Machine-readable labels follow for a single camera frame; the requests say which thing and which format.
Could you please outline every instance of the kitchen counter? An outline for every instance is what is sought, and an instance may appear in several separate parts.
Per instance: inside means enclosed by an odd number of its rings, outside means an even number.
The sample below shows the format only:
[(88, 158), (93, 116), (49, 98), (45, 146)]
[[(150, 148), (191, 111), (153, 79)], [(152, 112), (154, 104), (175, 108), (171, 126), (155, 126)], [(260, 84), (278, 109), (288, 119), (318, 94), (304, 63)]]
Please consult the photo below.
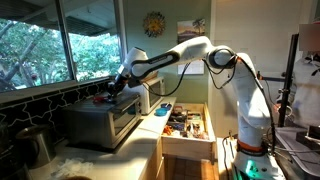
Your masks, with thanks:
[[(160, 104), (174, 104), (175, 101), (175, 97), (165, 97)], [(115, 153), (67, 147), (67, 140), (62, 141), (55, 147), (56, 157), (49, 164), (30, 170), (30, 174), (33, 180), (50, 179), (51, 173), (58, 170), (58, 164), (66, 159), (82, 158), (83, 163), (93, 163), (93, 168), (85, 175), (93, 180), (142, 179), (169, 116), (170, 112), (167, 112), (165, 116), (158, 117), (154, 111), (142, 116), (141, 123)]]

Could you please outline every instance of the green light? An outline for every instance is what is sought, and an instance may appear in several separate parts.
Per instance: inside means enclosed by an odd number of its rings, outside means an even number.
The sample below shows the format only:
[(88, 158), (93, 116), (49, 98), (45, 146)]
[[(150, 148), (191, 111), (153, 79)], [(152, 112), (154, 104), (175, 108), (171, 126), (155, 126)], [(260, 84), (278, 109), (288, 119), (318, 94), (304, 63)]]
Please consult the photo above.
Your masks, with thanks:
[(246, 173), (249, 174), (250, 173), (250, 169), (251, 167), (253, 166), (253, 161), (252, 160), (248, 160), (248, 163), (247, 163), (247, 167), (246, 167)]
[(258, 173), (258, 168), (255, 165), (253, 160), (248, 160), (247, 166), (246, 166), (246, 174), (252, 178), (259, 178), (260, 177), (260, 175)]

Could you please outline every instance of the green foliage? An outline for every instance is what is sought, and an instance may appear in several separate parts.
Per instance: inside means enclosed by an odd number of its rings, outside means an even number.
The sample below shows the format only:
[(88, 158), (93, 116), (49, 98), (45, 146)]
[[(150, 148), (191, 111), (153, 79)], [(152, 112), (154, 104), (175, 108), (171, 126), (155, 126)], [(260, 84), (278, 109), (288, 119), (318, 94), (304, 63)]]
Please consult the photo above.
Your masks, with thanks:
[[(8, 23), (13, 23), (5, 31)], [(71, 79), (59, 31), (0, 19), (0, 72), (4, 78), (19, 64), (19, 71), (8, 80), (12, 86), (27, 87)], [(116, 74), (120, 65), (117, 36), (86, 37), (70, 34), (78, 80)], [(0, 92), (10, 90), (0, 83)]]

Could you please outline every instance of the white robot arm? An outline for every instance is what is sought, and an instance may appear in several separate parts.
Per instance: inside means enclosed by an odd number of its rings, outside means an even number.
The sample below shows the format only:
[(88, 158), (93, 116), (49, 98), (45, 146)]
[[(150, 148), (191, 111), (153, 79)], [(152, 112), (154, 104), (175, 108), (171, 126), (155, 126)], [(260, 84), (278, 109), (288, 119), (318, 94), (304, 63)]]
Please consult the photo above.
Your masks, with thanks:
[(205, 36), (185, 41), (164, 54), (150, 59), (143, 50), (133, 48), (119, 69), (115, 88), (111, 92), (117, 94), (128, 80), (139, 81), (154, 70), (199, 59), (207, 61), (213, 68), (227, 69), (232, 74), (231, 83), (238, 97), (239, 125), (239, 153), (234, 162), (235, 166), (240, 171), (246, 171), (248, 168), (246, 162), (249, 159), (255, 159), (255, 167), (261, 169), (260, 166), (263, 166), (263, 169), (267, 169), (266, 172), (258, 172), (261, 179), (270, 179), (269, 177), (281, 174), (275, 171), (270, 158), (265, 157), (267, 148), (263, 146), (262, 130), (271, 126), (271, 113), (262, 87), (256, 78), (252, 61), (247, 54), (236, 54), (227, 46), (213, 46)]

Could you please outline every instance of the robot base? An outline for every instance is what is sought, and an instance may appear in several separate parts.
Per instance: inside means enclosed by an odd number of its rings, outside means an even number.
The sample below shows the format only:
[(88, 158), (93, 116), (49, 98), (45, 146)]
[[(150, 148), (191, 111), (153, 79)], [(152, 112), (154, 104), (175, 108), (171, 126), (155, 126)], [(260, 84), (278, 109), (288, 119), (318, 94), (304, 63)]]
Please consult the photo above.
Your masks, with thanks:
[(286, 179), (273, 156), (266, 154), (256, 157), (242, 152), (236, 154), (232, 166), (232, 176), (235, 180)]

